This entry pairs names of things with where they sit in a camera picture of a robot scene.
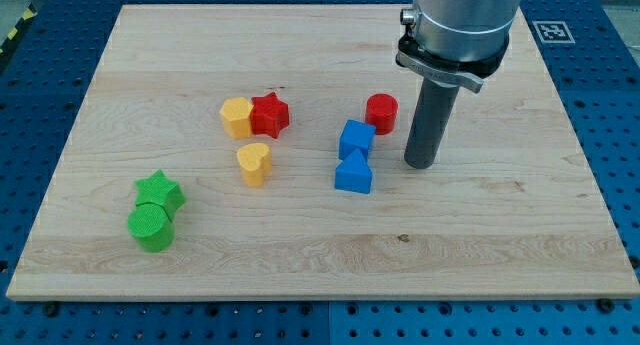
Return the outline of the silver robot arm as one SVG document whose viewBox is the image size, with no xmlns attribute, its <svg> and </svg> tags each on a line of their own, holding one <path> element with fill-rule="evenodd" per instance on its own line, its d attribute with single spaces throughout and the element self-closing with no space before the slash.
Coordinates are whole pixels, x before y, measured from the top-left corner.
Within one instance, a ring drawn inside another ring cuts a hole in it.
<svg viewBox="0 0 640 345">
<path fill-rule="evenodd" d="M 413 0 L 397 63 L 441 86 L 480 91 L 499 67 L 520 0 Z"/>
</svg>

